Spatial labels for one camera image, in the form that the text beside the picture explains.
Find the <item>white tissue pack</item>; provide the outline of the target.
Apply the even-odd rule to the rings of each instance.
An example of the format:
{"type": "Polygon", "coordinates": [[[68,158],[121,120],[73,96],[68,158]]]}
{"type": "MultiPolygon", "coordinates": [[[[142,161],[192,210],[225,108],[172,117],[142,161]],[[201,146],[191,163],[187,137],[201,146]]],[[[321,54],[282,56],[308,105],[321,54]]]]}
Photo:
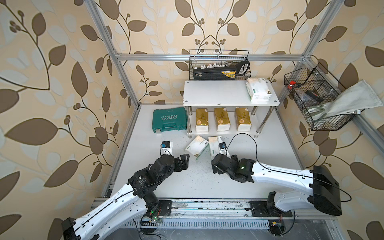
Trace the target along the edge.
{"type": "Polygon", "coordinates": [[[272,96],[272,92],[264,78],[249,78],[246,81],[246,87],[253,103],[268,102],[272,96]]]}
{"type": "Polygon", "coordinates": [[[209,137],[210,155],[213,160],[217,154],[220,154],[219,144],[223,143],[222,136],[209,137]]]}
{"type": "Polygon", "coordinates": [[[197,159],[208,145],[209,142],[206,139],[196,136],[185,148],[185,151],[197,159]]]}

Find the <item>gold tissue pack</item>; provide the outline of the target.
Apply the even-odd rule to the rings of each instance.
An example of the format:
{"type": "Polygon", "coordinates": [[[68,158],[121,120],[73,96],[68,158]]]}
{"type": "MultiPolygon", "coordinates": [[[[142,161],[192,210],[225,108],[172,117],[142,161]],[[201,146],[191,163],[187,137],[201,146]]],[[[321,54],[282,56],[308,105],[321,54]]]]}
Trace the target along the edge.
{"type": "Polygon", "coordinates": [[[215,108],[214,116],[218,132],[226,132],[230,130],[231,122],[226,108],[215,108]]]}
{"type": "Polygon", "coordinates": [[[196,109],[196,131],[199,133],[209,131],[208,109],[196,109]]]}
{"type": "Polygon", "coordinates": [[[249,132],[251,130],[252,122],[247,108],[236,108],[235,119],[238,132],[249,132]]]}

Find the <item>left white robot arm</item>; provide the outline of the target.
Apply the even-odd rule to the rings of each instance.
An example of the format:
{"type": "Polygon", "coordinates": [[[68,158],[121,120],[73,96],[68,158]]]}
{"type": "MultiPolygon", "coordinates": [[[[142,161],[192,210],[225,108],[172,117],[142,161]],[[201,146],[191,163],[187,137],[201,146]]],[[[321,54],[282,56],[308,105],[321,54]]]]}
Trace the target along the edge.
{"type": "Polygon", "coordinates": [[[189,159],[188,154],[178,158],[164,154],[135,172],[120,190],[98,207],[80,218],[64,220],[64,239],[104,240],[129,221],[156,210],[159,200],[154,191],[174,172],[187,170],[189,159]]]}

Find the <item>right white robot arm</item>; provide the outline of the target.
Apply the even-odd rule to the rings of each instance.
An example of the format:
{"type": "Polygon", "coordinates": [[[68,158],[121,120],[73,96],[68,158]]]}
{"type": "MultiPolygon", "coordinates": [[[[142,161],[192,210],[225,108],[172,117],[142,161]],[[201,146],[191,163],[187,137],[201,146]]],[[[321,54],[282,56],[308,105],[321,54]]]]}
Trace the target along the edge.
{"type": "Polygon", "coordinates": [[[227,174],[240,183],[269,183],[291,191],[272,191],[268,196],[268,208],[288,212],[314,208],[321,213],[342,215],[341,189],[331,172],[323,166],[311,170],[293,170],[262,164],[256,160],[227,157],[218,154],[212,160],[214,173],[227,174]]]}

